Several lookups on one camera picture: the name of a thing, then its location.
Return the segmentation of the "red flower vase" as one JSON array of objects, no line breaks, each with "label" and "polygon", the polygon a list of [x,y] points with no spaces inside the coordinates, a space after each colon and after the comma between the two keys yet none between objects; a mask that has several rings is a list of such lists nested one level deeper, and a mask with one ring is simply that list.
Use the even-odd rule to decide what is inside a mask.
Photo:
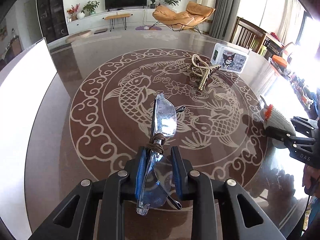
[{"label": "red flower vase", "polygon": [[80,4],[71,5],[69,9],[66,10],[69,15],[70,21],[80,20],[85,17],[85,13],[80,9]]}]

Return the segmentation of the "white knit glove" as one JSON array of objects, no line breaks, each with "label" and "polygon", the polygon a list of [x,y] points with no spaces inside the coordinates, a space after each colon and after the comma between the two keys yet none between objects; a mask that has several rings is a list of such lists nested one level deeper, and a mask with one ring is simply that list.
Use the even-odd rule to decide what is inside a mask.
[{"label": "white knit glove", "polygon": [[260,116],[263,119],[264,129],[268,127],[277,128],[285,131],[285,134],[296,135],[296,130],[292,122],[283,116],[272,104],[267,104],[264,97],[260,96],[264,106],[260,110]]}]

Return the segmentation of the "orange lounge chair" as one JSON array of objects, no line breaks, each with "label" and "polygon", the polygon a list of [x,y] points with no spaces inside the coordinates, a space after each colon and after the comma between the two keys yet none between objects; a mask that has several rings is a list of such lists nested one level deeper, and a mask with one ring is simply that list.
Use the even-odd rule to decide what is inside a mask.
[{"label": "orange lounge chair", "polygon": [[156,23],[165,25],[172,31],[196,30],[199,34],[199,24],[206,21],[215,12],[215,8],[189,1],[185,11],[175,12],[164,5],[158,6],[152,13]]}]

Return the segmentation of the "small potted plant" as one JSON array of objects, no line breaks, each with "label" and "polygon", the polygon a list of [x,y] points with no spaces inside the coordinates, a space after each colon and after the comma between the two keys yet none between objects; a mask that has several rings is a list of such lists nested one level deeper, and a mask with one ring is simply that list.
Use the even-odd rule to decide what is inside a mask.
[{"label": "small potted plant", "polygon": [[149,0],[151,3],[150,3],[150,8],[151,9],[155,9],[155,7],[156,7],[156,1],[157,0]]}]

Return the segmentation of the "round floor cushion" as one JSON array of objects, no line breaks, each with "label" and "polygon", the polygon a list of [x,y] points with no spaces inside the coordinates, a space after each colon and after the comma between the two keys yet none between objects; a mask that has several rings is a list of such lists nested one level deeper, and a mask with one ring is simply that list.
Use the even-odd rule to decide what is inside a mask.
[{"label": "round floor cushion", "polygon": [[85,31],[81,31],[81,32],[69,35],[66,38],[66,43],[72,43],[78,39],[86,38],[86,37],[90,36],[91,34],[92,34],[91,30],[85,30]]}]

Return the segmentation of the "wooden dining chair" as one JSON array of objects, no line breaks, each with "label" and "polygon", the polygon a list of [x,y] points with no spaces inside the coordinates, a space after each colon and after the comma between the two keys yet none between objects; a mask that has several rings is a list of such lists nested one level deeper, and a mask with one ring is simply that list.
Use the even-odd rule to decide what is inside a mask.
[{"label": "wooden dining chair", "polygon": [[266,31],[238,16],[230,42],[263,55],[266,50],[266,47],[264,46],[266,38]]}]

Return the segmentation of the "grey curtain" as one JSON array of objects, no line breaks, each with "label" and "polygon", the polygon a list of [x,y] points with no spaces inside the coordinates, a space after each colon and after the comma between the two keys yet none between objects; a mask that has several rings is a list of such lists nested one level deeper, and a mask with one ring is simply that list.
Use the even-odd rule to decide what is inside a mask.
[{"label": "grey curtain", "polygon": [[236,23],[240,0],[216,0],[209,36],[229,42]]}]

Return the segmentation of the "white tv cabinet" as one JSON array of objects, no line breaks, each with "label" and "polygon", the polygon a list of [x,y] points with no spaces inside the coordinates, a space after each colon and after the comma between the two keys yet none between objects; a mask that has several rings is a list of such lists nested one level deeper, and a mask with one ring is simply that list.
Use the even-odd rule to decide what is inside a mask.
[{"label": "white tv cabinet", "polygon": [[154,9],[128,9],[101,12],[76,21],[67,23],[69,35],[85,30],[99,28],[114,28],[127,26],[153,25],[156,20],[152,13]]}]

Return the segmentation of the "green potted plant left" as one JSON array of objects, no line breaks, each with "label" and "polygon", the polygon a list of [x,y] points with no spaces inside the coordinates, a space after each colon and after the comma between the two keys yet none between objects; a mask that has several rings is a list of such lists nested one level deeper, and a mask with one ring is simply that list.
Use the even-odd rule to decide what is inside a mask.
[{"label": "green potted plant left", "polygon": [[100,2],[98,1],[88,1],[81,12],[88,12],[89,15],[93,15],[96,13],[95,10],[98,8],[99,4]]}]

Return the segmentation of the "dark display cabinet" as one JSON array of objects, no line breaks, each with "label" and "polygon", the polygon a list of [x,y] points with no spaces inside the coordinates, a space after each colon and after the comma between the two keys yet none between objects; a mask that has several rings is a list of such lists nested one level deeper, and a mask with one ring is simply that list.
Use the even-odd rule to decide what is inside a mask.
[{"label": "dark display cabinet", "polygon": [[63,0],[36,0],[41,33],[47,43],[68,35]]}]

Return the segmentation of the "beaded hair clip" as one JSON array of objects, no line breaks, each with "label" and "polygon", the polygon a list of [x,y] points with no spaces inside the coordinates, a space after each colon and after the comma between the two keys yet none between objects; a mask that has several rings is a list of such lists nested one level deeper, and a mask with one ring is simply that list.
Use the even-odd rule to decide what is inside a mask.
[{"label": "beaded hair clip", "polygon": [[209,65],[197,54],[193,54],[191,57],[190,71],[200,78],[198,89],[203,90],[208,78],[217,72],[221,66],[219,64]]}]

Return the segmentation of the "clear plastic cartoon box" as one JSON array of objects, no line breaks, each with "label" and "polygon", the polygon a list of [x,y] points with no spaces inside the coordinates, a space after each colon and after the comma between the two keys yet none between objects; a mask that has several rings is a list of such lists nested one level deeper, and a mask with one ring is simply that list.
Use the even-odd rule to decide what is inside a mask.
[{"label": "clear plastic cartoon box", "polygon": [[213,49],[211,64],[220,65],[220,70],[240,74],[243,72],[248,60],[248,53],[220,43]]}]

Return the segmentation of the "white storage box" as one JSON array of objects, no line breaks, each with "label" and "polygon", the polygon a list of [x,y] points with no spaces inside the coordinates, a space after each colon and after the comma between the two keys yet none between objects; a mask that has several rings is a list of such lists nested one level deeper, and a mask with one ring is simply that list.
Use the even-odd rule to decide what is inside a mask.
[{"label": "white storage box", "polygon": [[1,70],[1,221],[14,239],[28,239],[25,162],[34,121],[57,74],[45,39]]}]

